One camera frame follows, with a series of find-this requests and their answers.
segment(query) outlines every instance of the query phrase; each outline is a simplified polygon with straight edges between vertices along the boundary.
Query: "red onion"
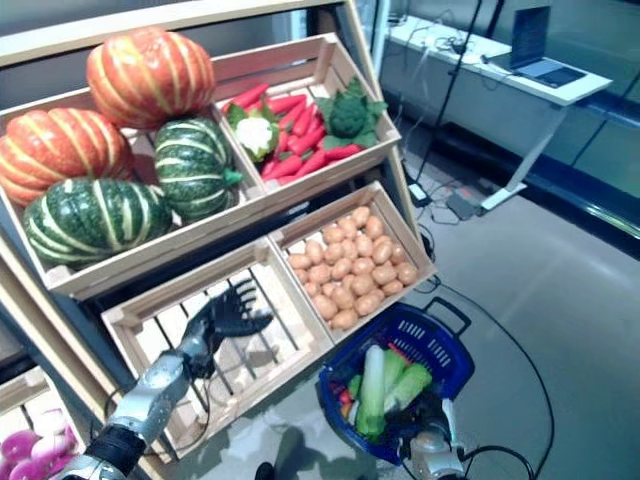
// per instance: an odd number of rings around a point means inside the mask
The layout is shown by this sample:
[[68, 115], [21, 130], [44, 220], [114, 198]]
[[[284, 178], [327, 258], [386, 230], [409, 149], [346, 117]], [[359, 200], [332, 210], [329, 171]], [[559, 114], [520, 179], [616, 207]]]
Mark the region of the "red onion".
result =
[[49, 471], [49, 474], [53, 475], [55, 473], [58, 473], [64, 467], [66, 467], [67, 463], [69, 463], [75, 457], [76, 457], [75, 455], [63, 455], [62, 457], [55, 459], [51, 464], [51, 470]]
[[9, 474], [15, 464], [0, 455], [0, 480], [9, 480]]
[[13, 467], [9, 480], [44, 480], [48, 474], [47, 464], [27, 459], [21, 460]]
[[38, 440], [31, 449], [31, 459], [49, 464], [71, 450], [72, 446], [71, 440], [64, 435], [44, 437]]
[[31, 430], [20, 430], [5, 438], [0, 451], [8, 461], [17, 462], [29, 458], [31, 449], [39, 438]]

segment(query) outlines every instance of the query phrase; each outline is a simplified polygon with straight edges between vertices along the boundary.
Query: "green vegetable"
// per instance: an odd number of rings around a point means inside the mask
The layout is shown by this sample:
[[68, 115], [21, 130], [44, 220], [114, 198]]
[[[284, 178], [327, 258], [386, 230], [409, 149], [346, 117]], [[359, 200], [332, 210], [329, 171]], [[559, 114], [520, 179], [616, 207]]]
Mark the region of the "green vegetable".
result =
[[160, 186], [185, 223], [233, 205], [231, 187], [242, 174], [230, 169], [229, 144], [213, 121], [202, 117], [170, 121], [158, 131], [155, 150]]
[[328, 133], [323, 142], [325, 150], [352, 143], [364, 148], [376, 144], [376, 125], [387, 104], [370, 101], [357, 77], [351, 79], [345, 92], [337, 92], [333, 98], [316, 98], [316, 104]]
[[358, 392], [360, 391], [361, 383], [362, 375], [354, 375], [354, 377], [349, 381], [347, 390], [349, 390], [349, 395], [351, 395], [351, 398], [358, 398]]
[[29, 243], [54, 265], [85, 266], [164, 235], [171, 209], [157, 187], [73, 178], [25, 210]]
[[407, 362], [396, 351], [389, 349], [384, 352], [384, 394], [387, 395], [391, 387], [400, 378]]
[[375, 440], [383, 432], [384, 425], [384, 351], [373, 345], [365, 356], [356, 430]]
[[262, 162], [275, 150], [280, 134], [278, 119], [264, 102], [262, 109], [251, 110], [250, 113], [231, 104], [227, 120], [253, 162]]
[[431, 383], [431, 374], [419, 363], [413, 363], [404, 371], [400, 380], [384, 399], [384, 413], [404, 410]]

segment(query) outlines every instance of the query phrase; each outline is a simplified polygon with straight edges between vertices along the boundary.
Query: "green squash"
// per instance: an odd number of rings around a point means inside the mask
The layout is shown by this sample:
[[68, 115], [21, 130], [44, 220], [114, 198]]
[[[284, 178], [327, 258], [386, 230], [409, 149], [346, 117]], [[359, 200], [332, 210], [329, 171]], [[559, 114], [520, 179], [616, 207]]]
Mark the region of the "green squash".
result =
[[233, 206], [242, 175], [231, 170], [229, 143], [212, 120], [166, 123], [155, 138], [156, 173], [167, 201], [186, 223]]
[[54, 265], [84, 266], [129, 250], [171, 228], [157, 188], [73, 178], [51, 186], [22, 217], [29, 243]]

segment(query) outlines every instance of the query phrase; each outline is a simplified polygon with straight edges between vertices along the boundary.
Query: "robotic hand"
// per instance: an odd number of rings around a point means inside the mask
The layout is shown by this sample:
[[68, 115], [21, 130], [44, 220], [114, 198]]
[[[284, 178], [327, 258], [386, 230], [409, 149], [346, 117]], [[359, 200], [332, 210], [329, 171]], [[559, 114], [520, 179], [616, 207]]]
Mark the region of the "robotic hand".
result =
[[253, 335], [271, 322], [271, 311], [251, 310], [255, 299], [253, 282], [244, 280], [207, 303], [189, 320], [180, 345], [144, 372], [98, 437], [57, 480], [124, 480], [164, 430], [191, 381], [213, 375], [213, 355], [222, 341]]

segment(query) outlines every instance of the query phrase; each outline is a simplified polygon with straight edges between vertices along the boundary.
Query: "table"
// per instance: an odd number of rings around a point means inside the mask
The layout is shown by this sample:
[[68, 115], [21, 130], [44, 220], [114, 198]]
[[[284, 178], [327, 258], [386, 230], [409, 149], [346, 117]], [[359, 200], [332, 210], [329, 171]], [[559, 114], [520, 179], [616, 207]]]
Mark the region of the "table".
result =
[[[402, 92], [407, 103], [417, 104], [427, 113], [437, 112], [444, 101], [450, 72], [458, 61], [458, 54], [446, 45], [452, 37], [463, 41], [466, 32], [417, 17], [409, 17], [403, 25], [391, 28], [381, 77], [383, 87]], [[398, 54], [398, 46], [401, 49], [407, 46], [408, 51]], [[395, 53], [390, 52], [391, 48], [395, 48]], [[513, 76], [490, 63], [491, 57], [510, 51], [509, 45], [471, 35], [444, 115], [445, 121], [522, 156], [507, 185], [484, 200], [485, 210], [495, 208], [524, 189], [526, 185], [522, 181], [569, 108], [611, 84], [608, 78], [582, 70], [584, 77], [551, 88]], [[485, 63], [483, 57], [489, 59], [489, 63]], [[423, 72], [422, 88], [416, 88]]]

